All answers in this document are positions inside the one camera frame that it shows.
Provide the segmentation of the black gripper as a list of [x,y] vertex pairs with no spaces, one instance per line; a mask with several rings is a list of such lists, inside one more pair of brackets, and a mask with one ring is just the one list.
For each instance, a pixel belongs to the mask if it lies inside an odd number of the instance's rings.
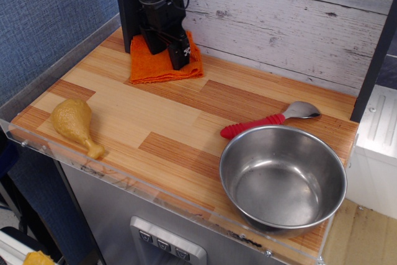
[[190,62],[190,42],[182,21],[184,0],[138,0],[141,34],[152,55],[168,49],[171,65],[180,70]]

